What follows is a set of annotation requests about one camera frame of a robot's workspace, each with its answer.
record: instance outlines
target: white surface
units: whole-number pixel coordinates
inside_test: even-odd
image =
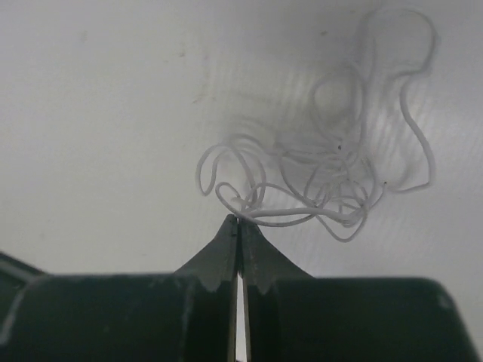
[[[195,188],[200,154],[231,130],[297,125],[380,3],[3,0],[0,248],[49,272],[182,265],[226,214]],[[437,185],[386,199],[348,245],[316,222],[265,233],[314,275],[441,281],[483,351],[483,3],[417,4],[442,39],[413,99]],[[391,165],[391,137],[379,146]]]

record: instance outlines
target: tangled thread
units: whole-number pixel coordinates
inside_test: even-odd
[[[357,84],[360,94],[359,106],[353,101],[349,127],[346,132],[334,132],[324,127],[324,119],[317,107],[315,95],[325,84],[327,77],[317,81],[310,91],[309,114],[314,124],[315,132],[291,132],[276,135],[274,145],[265,147],[257,138],[236,133],[227,137],[205,151],[198,162],[196,182],[204,196],[213,190],[220,202],[237,217],[249,220],[261,226],[285,227],[301,224],[311,219],[317,219],[336,240],[351,241],[364,227],[368,214],[383,199],[388,192],[405,194],[426,189],[434,183],[435,158],[423,132],[411,116],[408,107],[408,90],[413,82],[429,73],[435,55],[438,34],[432,21],[418,11],[403,10],[421,17],[431,31],[429,52],[418,70],[403,71],[395,76],[395,80],[403,79],[399,94],[399,105],[405,122],[418,139],[428,164],[428,180],[426,183],[397,189],[382,182],[377,170],[365,151],[368,124],[368,88],[374,80],[375,61],[369,75],[362,74],[358,61],[352,61],[343,66]],[[376,16],[386,14],[376,11],[366,16],[369,22]],[[373,56],[375,56],[375,40],[373,40]],[[211,179],[207,187],[202,185],[202,169],[212,154],[216,154],[211,165]],[[228,182],[217,183],[217,169],[220,161],[231,155],[243,168],[249,191],[242,196]],[[263,160],[268,159],[276,164],[283,179],[284,186],[267,180]],[[233,197],[228,200],[222,191],[228,189]],[[279,210],[266,210],[264,198],[267,189],[276,190],[293,199],[300,206]],[[284,222],[264,220],[267,217],[292,216]],[[328,224],[331,220],[346,229],[351,229],[349,237],[338,235]]]

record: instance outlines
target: white string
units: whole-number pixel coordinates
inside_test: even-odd
[[[396,189],[387,185],[386,182],[380,181],[376,168],[366,155],[368,88],[374,80],[374,68],[377,66],[375,61],[376,42],[374,38],[371,38],[374,59],[367,78],[362,74],[360,59],[341,67],[342,71],[352,75],[354,84],[358,88],[353,92],[352,108],[350,112],[346,113],[350,125],[347,132],[339,134],[340,132],[337,133],[324,126],[324,117],[315,101],[318,89],[328,81],[328,77],[324,77],[317,81],[310,91],[309,114],[315,132],[280,133],[270,148],[265,147],[256,137],[244,133],[236,133],[227,137],[223,142],[207,149],[199,160],[196,168],[196,182],[202,194],[206,196],[214,190],[220,202],[230,212],[261,226],[285,227],[317,219],[336,240],[348,242],[362,230],[368,214],[387,192],[402,194],[430,187],[435,179],[435,158],[427,139],[411,116],[408,107],[408,91],[413,82],[429,72],[434,59],[438,35],[432,21],[426,15],[413,10],[403,11],[421,17],[431,30],[431,44],[423,65],[418,70],[400,72],[394,77],[394,80],[405,78],[399,94],[401,113],[426,156],[427,182],[406,189]],[[388,10],[376,11],[367,15],[364,21],[369,22],[371,19],[387,13]],[[364,33],[369,36],[369,31],[364,31]],[[355,99],[356,94],[360,95],[359,101]],[[214,156],[211,178],[208,186],[204,188],[202,170],[211,155]],[[267,181],[261,155],[278,166],[283,186]],[[235,158],[245,173],[248,182],[248,192],[245,196],[242,196],[228,182],[216,184],[218,166],[222,159],[228,157]],[[264,204],[267,190],[293,198],[299,206],[267,210]],[[225,196],[228,191],[232,193],[229,200]],[[283,222],[264,220],[265,218],[289,216],[292,216],[291,219]],[[330,226],[330,222],[352,231],[349,236],[340,236]]]

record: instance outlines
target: white background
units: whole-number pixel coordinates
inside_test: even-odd
[[[0,249],[48,272],[181,266],[226,215],[195,187],[201,153],[233,130],[299,124],[311,85],[382,3],[1,0]],[[483,351],[483,2],[416,4],[441,36],[411,98],[436,186],[388,197],[351,244],[316,222],[264,232],[313,275],[442,282]]]

